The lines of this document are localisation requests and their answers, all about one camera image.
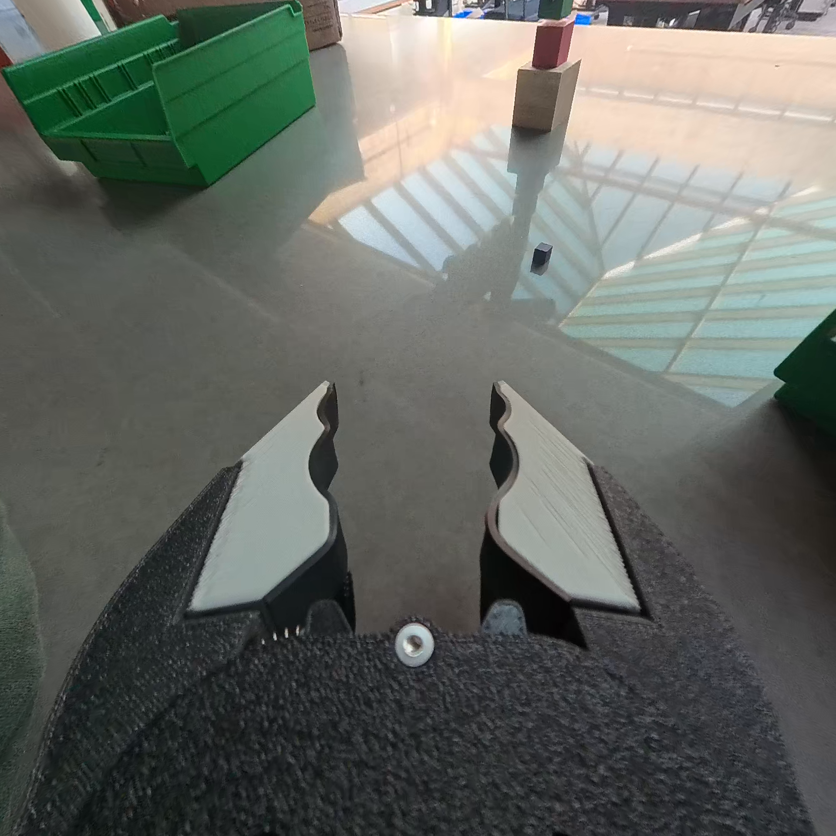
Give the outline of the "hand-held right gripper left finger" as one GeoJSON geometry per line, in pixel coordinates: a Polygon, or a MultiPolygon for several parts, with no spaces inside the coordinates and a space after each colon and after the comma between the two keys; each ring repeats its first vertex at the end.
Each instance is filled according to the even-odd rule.
{"type": "Polygon", "coordinates": [[[256,613],[269,634],[303,632],[330,601],[356,630],[354,586],[330,486],[339,462],[336,385],[322,382],[236,464],[185,607],[189,620],[256,613]]]}

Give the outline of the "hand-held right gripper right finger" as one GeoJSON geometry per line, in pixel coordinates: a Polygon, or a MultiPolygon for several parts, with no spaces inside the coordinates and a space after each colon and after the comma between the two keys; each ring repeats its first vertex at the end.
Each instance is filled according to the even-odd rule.
{"type": "Polygon", "coordinates": [[[642,592],[589,457],[507,382],[492,386],[489,425],[482,628],[586,647],[581,615],[640,620],[642,592]]]}

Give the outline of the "green plastic bin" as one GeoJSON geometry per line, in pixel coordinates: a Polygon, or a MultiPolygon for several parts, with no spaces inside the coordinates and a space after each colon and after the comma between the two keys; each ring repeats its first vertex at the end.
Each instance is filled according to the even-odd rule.
{"type": "Polygon", "coordinates": [[[3,69],[57,159],[205,188],[311,110],[303,7],[179,9],[3,69]]]}
{"type": "Polygon", "coordinates": [[[835,436],[835,312],[823,319],[774,370],[775,398],[835,436]]]}

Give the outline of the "large plain wooden cube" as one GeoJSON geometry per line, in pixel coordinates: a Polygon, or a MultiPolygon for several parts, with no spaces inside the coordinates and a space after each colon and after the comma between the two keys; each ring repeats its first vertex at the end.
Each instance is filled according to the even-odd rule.
{"type": "Polygon", "coordinates": [[[550,132],[571,114],[581,59],[556,68],[535,68],[531,62],[517,69],[512,127],[550,132]]]}

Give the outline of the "red wooden cube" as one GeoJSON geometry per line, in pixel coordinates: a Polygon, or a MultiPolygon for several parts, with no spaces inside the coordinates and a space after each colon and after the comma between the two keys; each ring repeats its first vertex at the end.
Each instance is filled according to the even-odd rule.
{"type": "Polygon", "coordinates": [[[531,66],[551,70],[569,59],[574,21],[570,17],[543,19],[538,22],[531,66]]]}

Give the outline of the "person's green clothing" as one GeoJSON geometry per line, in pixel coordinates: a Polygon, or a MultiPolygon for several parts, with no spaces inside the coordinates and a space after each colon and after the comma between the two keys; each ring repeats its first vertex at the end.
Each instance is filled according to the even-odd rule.
{"type": "Polygon", "coordinates": [[[34,714],[44,651],[34,571],[1,507],[1,788],[16,784],[17,762],[34,714]]]}

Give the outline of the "big brown cardboard box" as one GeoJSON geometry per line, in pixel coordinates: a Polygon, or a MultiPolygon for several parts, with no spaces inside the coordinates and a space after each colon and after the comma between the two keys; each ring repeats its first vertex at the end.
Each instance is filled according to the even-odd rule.
{"type": "Polygon", "coordinates": [[[340,43],[342,25],[338,1],[301,1],[310,52],[340,43]]]}

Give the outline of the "taped brown cardboard box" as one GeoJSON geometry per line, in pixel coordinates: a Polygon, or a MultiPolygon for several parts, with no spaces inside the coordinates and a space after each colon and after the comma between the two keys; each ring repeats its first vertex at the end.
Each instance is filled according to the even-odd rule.
{"type": "Polygon", "coordinates": [[[158,15],[173,20],[178,11],[202,5],[200,1],[103,1],[103,3],[119,27],[137,24],[158,15]]]}

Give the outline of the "white paper roll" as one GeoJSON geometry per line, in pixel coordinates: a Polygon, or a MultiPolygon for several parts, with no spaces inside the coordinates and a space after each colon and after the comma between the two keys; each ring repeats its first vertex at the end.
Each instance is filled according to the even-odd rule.
{"type": "Polygon", "coordinates": [[[47,52],[101,35],[81,1],[13,1],[13,5],[47,52]]]}

